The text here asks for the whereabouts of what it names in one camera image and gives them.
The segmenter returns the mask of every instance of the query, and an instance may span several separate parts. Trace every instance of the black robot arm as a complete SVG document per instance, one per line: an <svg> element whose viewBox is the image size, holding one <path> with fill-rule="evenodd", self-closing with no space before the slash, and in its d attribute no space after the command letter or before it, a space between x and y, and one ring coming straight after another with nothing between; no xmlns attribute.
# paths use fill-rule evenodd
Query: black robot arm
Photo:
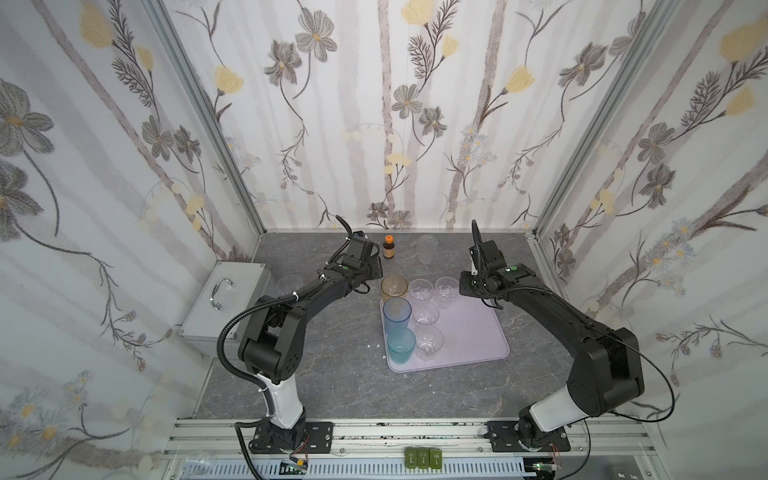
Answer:
<svg viewBox="0 0 768 480"><path fill-rule="evenodd" d="M508 266L493 240L482 242L475 221L472 221L472 233L475 245L469 251L477 273L462 272L459 292L482 298L484 302L490 300L496 308L500 308L499 300L514 303L552 333L574 359L566 383L574 404L566 407L573 414L559 421L544 411L545 406L547 409L563 407L562 400L569 400L565 395L561 395L558 405L552 401L544 404L545 400L541 405L525 407L520 412L518 425L522 445L545 446L563 425L587 416L600 416L642 395L641 358L632 332L625 328L613 330L580 312L547 288L525 265Z"/></svg>
<svg viewBox="0 0 768 480"><path fill-rule="evenodd" d="M252 373L261 373L275 385L288 379L299 366L309 321L352 291L368 293L366 281L382 278L379 245L368 240L362 231L353 233L341 221L348 240L318 271L318 279L297 290L295 300L257 310L248 320L237 356ZM367 290L357 290L360 286ZM274 300L263 296L257 306Z"/></svg>

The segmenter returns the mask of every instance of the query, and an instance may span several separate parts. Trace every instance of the small brown bottle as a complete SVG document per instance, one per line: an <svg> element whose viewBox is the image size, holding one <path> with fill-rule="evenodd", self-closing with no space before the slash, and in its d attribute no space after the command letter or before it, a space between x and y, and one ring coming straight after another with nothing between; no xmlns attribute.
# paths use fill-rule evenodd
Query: small brown bottle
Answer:
<svg viewBox="0 0 768 480"><path fill-rule="evenodd" d="M395 256L395 239L392 235L384 237L384 258L392 258Z"/></svg>

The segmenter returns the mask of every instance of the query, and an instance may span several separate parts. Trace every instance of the green battery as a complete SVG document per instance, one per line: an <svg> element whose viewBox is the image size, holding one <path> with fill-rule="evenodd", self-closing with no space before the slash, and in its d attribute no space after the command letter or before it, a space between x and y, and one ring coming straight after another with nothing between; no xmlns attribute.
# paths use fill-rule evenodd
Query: green battery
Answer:
<svg viewBox="0 0 768 480"><path fill-rule="evenodd" d="M416 459L416 447L406 447L406 468L416 468L419 461Z"/></svg>
<svg viewBox="0 0 768 480"><path fill-rule="evenodd" d="M429 468L429 449L419 449L416 453L418 459L419 468Z"/></svg>
<svg viewBox="0 0 768 480"><path fill-rule="evenodd" d="M432 470L442 470L442 450L441 449L429 450L429 467Z"/></svg>

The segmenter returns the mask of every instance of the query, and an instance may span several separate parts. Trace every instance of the plastic cup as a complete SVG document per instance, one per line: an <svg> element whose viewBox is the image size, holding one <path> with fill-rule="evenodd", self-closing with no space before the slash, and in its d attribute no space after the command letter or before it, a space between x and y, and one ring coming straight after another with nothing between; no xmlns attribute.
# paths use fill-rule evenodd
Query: plastic cup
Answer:
<svg viewBox="0 0 768 480"><path fill-rule="evenodd" d="M394 296L384 303L384 331L387 335L408 326L411 310L411 303L401 296Z"/></svg>
<svg viewBox="0 0 768 480"><path fill-rule="evenodd" d="M411 284L408 285L408 293L414 300L429 300L434 292L435 286L432 285L432 282L423 278L412 280Z"/></svg>
<svg viewBox="0 0 768 480"><path fill-rule="evenodd" d="M432 325L440 318L440 310L429 300L414 300L411 316L417 323Z"/></svg>
<svg viewBox="0 0 768 480"><path fill-rule="evenodd" d="M408 280L403 275L387 275L382 278L382 300L403 296L408 292Z"/></svg>
<svg viewBox="0 0 768 480"><path fill-rule="evenodd" d="M421 235L416 241L416 256L421 263L430 263L437 253L437 239L432 235Z"/></svg>
<svg viewBox="0 0 768 480"><path fill-rule="evenodd" d="M397 329L387 334L386 346L389 350L389 359L402 365L411 358L411 353L416 346L416 336L409 329Z"/></svg>
<svg viewBox="0 0 768 480"><path fill-rule="evenodd" d="M415 331L416 356L422 360L431 360L438 350L442 348L442 332L431 325L418 325Z"/></svg>
<svg viewBox="0 0 768 480"><path fill-rule="evenodd" d="M304 286L304 280L298 275L286 275L277 282L277 296L288 296Z"/></svg>
<svg viewBox="0 0 768 480"><path fill-rule="evenodd" d="M458 296L458 280L450 276L441 276L435 282L433 301L440 308L448 308Z"/></svg>

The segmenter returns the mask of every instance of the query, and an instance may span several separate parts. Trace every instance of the plastic tray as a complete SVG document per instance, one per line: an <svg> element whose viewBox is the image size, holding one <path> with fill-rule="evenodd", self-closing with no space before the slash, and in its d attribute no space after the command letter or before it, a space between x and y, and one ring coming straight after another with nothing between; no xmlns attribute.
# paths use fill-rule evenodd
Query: plastic tray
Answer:
<svg viewBox="0 0 768 480"><path fill-rule="evenodd" d="M410 295L406 295L406 298L408 301L412 300ZM382 328L384 328L383 308L384 302L379 302ZM414 330L416 321L411 318L408 322L408 328ZM444 343L435 356L428 361L420 359L414 351L407 362L394 363L389 358L386 332L384 332L386 362L390 370L395 373L414 372L443 366L489 362L504 359L509 355L509 344L502 326L498 323L495 310L483 305L479 298L457 296L449 308L440 309L440 318L432 326L442 332Z"/></svg>

